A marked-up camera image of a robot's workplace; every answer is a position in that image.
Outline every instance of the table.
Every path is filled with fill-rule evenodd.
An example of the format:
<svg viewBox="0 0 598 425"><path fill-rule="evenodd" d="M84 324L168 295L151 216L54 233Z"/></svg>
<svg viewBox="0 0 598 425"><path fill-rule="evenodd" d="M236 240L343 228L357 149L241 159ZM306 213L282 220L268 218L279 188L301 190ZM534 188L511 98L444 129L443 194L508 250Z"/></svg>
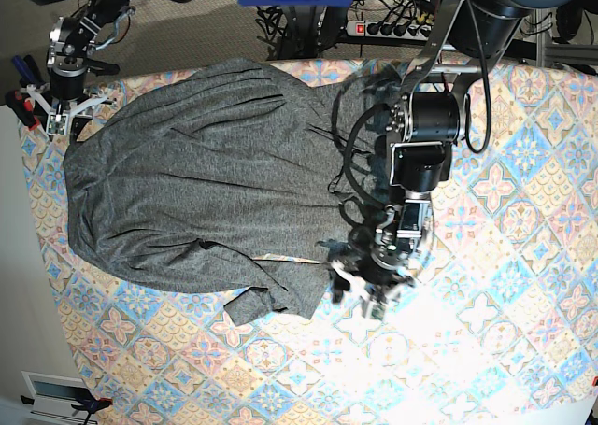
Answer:
<svg viewBox="0 0 598 425"><path fill-rule="evenodd" d="M396 65L277 63L311 86ZM105 87L85 135L142 93L192 71ZM434 191L436 249L384 323L354 295L312 320L234 327L234 292L179 294L120 281L67 244L66 143L21 127L39 244L81 378L114 400L105 423L464 423L596 395L598 79L526 66L491 74L493 134L460 146ZM483 124L481 86L472 117Z"/></svg>

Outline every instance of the wall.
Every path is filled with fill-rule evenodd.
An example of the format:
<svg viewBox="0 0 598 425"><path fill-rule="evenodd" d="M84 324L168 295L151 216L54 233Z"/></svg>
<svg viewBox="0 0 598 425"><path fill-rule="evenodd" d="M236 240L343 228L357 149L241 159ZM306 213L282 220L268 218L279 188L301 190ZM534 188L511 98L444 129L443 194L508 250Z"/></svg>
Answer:
<svg viewBox="0 0 598 425"><path fill-rule="evenodd" d="M37 242L17 119L6 106L0 106L0 282L0 401L14 407L20 394L29 395L21 371L76 378L78 372Z"/></svg>

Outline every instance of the gray t-shirt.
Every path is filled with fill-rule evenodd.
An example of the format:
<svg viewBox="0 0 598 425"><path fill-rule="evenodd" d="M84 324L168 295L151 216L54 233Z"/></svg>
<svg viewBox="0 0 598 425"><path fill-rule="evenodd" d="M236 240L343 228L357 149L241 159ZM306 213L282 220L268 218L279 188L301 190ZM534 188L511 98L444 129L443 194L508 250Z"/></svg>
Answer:
<svg viewBox="0 0 598 425"><path fill-rule="evenodd" d="M310 89L239 59L139 97L66 152L71 248L156 290L247 288L225 307L235 324L270 311L310 318L327 269L252 258L326 261L327 242L346 241L328 191L342 166L331 114L341 100L347 136L371 97L361 82L344 87Z"/></svg>

